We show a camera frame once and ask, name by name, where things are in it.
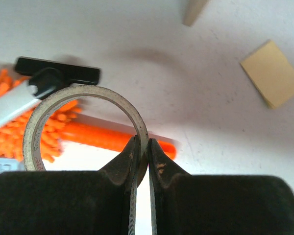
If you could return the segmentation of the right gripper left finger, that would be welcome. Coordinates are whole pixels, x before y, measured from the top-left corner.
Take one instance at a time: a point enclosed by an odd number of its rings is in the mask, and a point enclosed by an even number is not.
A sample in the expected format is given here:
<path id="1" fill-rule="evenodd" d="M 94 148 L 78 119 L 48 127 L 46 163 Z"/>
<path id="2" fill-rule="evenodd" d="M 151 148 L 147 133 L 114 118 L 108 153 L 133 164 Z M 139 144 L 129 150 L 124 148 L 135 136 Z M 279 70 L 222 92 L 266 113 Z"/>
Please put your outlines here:
<path id="1" fill-rule="evenodd" d="M 0 235 L 133 235 L 140 143 L 97 171 L 0 174 Z"/>

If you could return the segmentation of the orange chenille duster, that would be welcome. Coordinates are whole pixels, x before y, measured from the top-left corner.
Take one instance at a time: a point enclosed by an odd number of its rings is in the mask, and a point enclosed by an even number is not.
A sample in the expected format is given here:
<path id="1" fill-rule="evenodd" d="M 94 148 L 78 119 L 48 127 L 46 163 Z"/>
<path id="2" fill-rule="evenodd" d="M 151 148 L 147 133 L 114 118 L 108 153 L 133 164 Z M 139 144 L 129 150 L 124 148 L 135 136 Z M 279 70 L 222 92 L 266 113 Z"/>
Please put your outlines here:
<path id="1" fill-rule="evenodd" d="M 0 71 L 0 97 L 24 83 L 26 76 L 13 80 L 6 69 Z M 0 157 L 23 160 L 23 135 L 33 108 L 23 111 L 0 128 Z M 41 140 L 41 156 L 53 163 L 62 153 L 61 141 L 72 141 L 121 152 L 131 134 L 75 122 L 81 112 L 78 100 L 73 100 L 55 111 L 46 122 Z"/>

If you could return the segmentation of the clear tape roll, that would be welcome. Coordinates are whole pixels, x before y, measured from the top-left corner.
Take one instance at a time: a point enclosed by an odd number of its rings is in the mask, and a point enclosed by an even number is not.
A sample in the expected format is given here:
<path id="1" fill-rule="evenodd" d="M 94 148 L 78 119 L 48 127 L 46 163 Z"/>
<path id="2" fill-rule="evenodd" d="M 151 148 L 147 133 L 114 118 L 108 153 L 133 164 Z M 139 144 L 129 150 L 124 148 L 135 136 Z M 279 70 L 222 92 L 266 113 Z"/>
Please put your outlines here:
<path id="1" fill-rule="evenodd" d="M 40 143 L 43 128 L 49 117 L 64 104 L 84 96 L 107 100 L 119 107 L 131 120 L 139 138 L 141 153 L 138 156 L 137 183 L 140 184 L 147 170 L 146 148 L 148 132 L 146 125 L 136 108 L 120 94 L 99 86 L 80 85 L 62 89 L 44 99 L 34 110 L 26 125 L 23 137 L 23 157 L 28 171 L 44 171 Z M 99 126 L 70 122 L 64 128 L 63 137 L 97 147 L 117 151 L 117 144 L 124 144 L 129 136 Z"/>

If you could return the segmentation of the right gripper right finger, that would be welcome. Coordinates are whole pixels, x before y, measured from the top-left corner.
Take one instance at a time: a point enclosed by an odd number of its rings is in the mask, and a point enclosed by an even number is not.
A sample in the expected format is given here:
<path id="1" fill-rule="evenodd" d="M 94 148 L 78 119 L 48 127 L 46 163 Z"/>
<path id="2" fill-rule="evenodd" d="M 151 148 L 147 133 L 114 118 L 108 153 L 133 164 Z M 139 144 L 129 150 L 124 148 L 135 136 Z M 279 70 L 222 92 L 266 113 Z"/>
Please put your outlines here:
<path id="1" fill-rule="evenodd" d="M 148 143 L 155 235 L 294 235 L 294 194 L 269 175 L 192 175 Z"/>

